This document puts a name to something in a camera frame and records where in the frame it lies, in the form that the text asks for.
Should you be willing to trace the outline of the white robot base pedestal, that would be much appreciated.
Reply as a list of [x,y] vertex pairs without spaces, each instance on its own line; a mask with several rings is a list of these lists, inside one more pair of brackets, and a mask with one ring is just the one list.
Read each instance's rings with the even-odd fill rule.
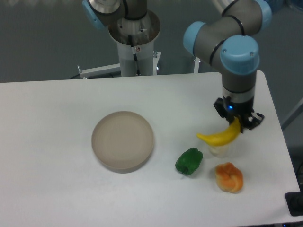
[[108,26],[116,42],[122,77],[150,76],[153,73],[154,42],[160,33],[160,21],[148,10],[139,20],[122,18]]

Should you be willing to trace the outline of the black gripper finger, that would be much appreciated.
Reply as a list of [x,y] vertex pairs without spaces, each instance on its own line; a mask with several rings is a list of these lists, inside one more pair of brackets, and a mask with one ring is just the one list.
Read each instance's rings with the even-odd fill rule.
[[240,115],[241,133],[244,133],[245,130],[252,130],[258,127],[263,120],[264,115],[260,113],[251,112],[250,114]]
[[227,122],[231,122],[231,114],[224,108],[222,98],[217,98],[214,107],[221,118],[224,118]]

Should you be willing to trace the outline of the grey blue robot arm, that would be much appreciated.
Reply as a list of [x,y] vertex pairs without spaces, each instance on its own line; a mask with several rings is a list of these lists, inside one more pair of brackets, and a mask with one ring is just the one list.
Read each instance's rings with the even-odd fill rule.
[[[242,129],[254,129],[264,116],[253,109],[259,47],[253,39],[272,19],[263,0],[216,0],[221,18],[213,24],[194,22],[183,36],[184,48],[222,75],[223,96],[214,107]],[[111,37],[125,49],[119,54],[122,76],[153,73],[153,42],[160,32],[158,17],[145,0],[84,0],[82,7],[97,29],[107,27]]]

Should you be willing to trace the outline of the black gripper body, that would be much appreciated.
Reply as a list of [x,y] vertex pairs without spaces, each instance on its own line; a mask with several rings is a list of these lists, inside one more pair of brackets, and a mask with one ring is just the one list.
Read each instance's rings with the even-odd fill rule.
[[254,97],[243,103],[235,103],[231,98],[223,97],[223,115],[228,122],[232,122],[233,117],[238,117],[241,124],[251,124]]

